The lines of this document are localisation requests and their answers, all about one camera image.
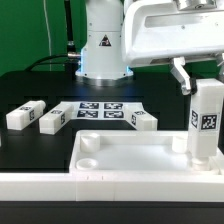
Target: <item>green background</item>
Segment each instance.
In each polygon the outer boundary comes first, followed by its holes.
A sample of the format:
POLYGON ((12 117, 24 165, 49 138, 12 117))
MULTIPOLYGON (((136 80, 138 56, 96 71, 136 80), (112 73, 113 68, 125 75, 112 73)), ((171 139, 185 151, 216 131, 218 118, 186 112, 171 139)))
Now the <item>green background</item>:
MULTIPOLYGON (((52 53, 66 52, 64 0, 46 0, 52 38, 52 53)), ((86 42, 86 14, 84 0, 71 0, 75 44, 86 42)), ((0 76, 8 71, 23 70, 34 61, 49 55, 48 35, 43 0, 7 0, 0 4, 0 76)), ((36 70, 49 70, 39 66, 36 70)), ((52 66, 52 70, 63 70, 52 66)), ((144 72, 168 72, 168 66, 138 69, 144 72)), ((192 63, 187 71, 214 77, 218 73, 215 62, 192 63)))

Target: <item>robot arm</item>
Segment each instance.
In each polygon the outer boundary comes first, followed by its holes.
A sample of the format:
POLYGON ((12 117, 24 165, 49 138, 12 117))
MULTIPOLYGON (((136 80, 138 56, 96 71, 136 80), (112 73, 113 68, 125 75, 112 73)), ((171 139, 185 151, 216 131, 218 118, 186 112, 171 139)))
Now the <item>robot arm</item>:
POLYGON ((223 0, 127 0, 124 5, 122 55, 130 67, 170 64, 184 95, 195 91, 185 62, 218 60, 222 73, 223 0))

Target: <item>warning label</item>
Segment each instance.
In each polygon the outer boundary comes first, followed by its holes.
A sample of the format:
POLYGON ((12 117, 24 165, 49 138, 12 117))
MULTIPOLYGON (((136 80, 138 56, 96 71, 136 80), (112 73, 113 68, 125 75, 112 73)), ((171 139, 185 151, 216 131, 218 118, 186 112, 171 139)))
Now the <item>warning label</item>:
POLYGON ((102 47, 111 47, 111 43, 107 37, 107 35, 104 36, 103 40, 100 42, 100 45, 102 47))

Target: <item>table surface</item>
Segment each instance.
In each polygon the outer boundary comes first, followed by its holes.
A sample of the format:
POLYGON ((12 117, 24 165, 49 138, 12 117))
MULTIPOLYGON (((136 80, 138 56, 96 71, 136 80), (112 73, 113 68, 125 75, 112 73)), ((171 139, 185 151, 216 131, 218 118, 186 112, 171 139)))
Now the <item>table surface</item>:
MULTIPOLYGON (((64 72, 10 72, 0 77, 0 172, 68 172, 78 130, 133 130, 126 121, 72 120, 55 136, 39 123, 6 128, 6 114, 29 100, 44 100, 47 113, 61 101, 142 102, 159 130, 187 130, 190 97, 170 74, 136 74, 132 83, 95 87, 64 72)), ((0 202, 1 223, 223 223, 224 203, 0 202)))

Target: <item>white rectangular block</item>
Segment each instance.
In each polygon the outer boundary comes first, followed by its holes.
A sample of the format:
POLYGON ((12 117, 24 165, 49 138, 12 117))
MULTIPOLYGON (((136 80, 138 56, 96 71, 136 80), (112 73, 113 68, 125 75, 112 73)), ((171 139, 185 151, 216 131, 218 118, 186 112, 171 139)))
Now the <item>white rectangular block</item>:
POLYGON ((157 119, 137 106, 124 107, 125 120, 138 131, 156 131, 157 119))
POLYGON ((44 101, 29 101, 6 115, 7 127, 22 130, 43 115, 44 101))
POLYGON ((193 157, 216 155, 224 85, 215 79, 197 80, 198 92, 191 97, 188 149, 193 157))
POLYGON ((40 133, 54 135, 71 119, 72 112, 71 104, 59 104, 39 120, 40 133))

